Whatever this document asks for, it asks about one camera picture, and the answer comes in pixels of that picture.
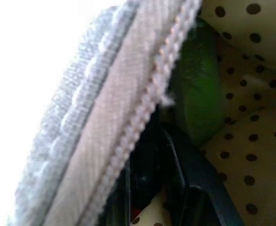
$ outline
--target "black object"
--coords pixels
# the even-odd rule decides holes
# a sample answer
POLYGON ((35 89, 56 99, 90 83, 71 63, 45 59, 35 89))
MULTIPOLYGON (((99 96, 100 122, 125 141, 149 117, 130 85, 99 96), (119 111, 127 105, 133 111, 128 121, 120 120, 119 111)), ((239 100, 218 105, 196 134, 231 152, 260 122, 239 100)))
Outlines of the black object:
POLYGON ((243 226, 216 169, 178 128, 164 125, 160 165, 173 226, 243 226))
POLYGON ((143 210, 160 191, 163 177, 159 164, 160 109, 156 108, 130 156, 131 205, 143 210))
POLYGON ((130 161, 114 184, 98 226, 130 226, 130 161))

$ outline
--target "polka dot lining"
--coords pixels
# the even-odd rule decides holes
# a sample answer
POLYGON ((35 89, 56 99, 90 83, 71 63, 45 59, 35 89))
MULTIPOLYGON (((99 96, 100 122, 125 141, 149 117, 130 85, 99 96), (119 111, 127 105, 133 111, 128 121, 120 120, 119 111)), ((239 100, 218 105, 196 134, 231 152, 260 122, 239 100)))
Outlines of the polka dot lining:
POLYGON ((257 207, 254 204, 247 204, 246 205, 246 210, 249 214, 257 214, 257 207))
POLYGON ((271 88, 275 88, 276 87, 276 80, 272 80, 270 83, 269 83, 270 87, 271 88))
POLYGON ((135 220, 133 220, 132 224, 133 225, 138 224, 139 221, 140 221, 140 218, 136 218, 135 220))
POLYGON ((224 8, 222 6, 218 6, 215 8, 215 14, 218 16, 218 17, 224 17, 226 12, 224 10, 224 8))
POLYGON ((233 74, 234 71, 235 71, 235 70, 234 70, 233 67, 230 67, 230 68, 227 69, 227 73, 228 73, 228 74, 233 74))
POLYGON ((241 112, 245 112, 245 111, 247 111, 247 107, 244 106, 244 105, 241 105, 241 106, 238 107, 238 110, 241 111, 241 112))
POLYGON ((246 80, 241 80, 240 85, 243 86, 243 87, 247 86, 247 81, 246 80))
POLYGON ((246 185, 252 186, 255 184, 255 179, 254 179, 254 177, 248 175, 248 176, 244 177, 244 182, 246 185))
POLYGON ((225 125, 204 146, 246 225, 276 225, 275 133, 276 105, 246 115, 235 127, 225 125))
POLYGON ((276 1, 266 1, 204 1, 202 19, 244 57, 254 56, 263 66, 276 70, 276 1))
POLYGON ((250 34, 250 40, 254 43, 260 43, 261 36, 257 33, 252 33, 252 34, 250 34))
POLYGON ((247 159, 248 161, 256 161, 256 160, 257 160, 257 156, 254 155, 254 154, 248 154, 248 155, 246 156, 246 159, 247 159))
POLYGON ((246 11, 250 15, 255 15, 255 14, 258 14, 261 11, 261 7, 257 3, 252 3, 252 4, 247 6, 246 11))
POLYGON ((231 99, 233 98, 233 94, 232 94, 232 93, 227 93, 227 94, 226 94, 226 98, 227 98, 228 100, 231 100, 231 99))

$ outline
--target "cream fabric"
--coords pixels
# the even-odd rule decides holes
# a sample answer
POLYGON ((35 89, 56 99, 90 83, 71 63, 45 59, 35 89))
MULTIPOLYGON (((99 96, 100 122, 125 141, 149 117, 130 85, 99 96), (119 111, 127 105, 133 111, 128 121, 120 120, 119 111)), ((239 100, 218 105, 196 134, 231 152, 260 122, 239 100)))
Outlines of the cream fabric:
POLYGON ((276 1, 204 0, 201 17, 230 45, 276 72, 276 1))
MULTIPOLYGON (((123 127, 129 122, 151 77, 153 56, 158 53, 182 2, 140 2, 132 27, 95 101, 45 226, 73 226, 81 221, 123 127)), ((93 222, 82 225, 91 226, 93 222)))

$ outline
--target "white background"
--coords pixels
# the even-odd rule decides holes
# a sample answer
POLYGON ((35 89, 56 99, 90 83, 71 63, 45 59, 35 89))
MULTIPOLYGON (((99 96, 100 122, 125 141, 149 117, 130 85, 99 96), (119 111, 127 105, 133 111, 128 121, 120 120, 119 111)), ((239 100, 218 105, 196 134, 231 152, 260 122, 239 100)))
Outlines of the white background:
POLYGON ((89 21, 123 0, 0 0, 0 226, 39 122, 89 21))

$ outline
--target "red object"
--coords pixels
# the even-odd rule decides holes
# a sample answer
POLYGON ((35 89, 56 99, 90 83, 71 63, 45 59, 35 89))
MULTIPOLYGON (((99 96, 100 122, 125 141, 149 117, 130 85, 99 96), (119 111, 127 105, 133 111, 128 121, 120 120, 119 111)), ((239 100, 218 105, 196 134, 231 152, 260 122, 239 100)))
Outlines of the red object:
POLYGON ((133 221, 138 215, 139 213, 141 213, 142 210, 138 210, 134 207, 131 207, 130 209, 130 218, 131 218, 131 221, 133 221))

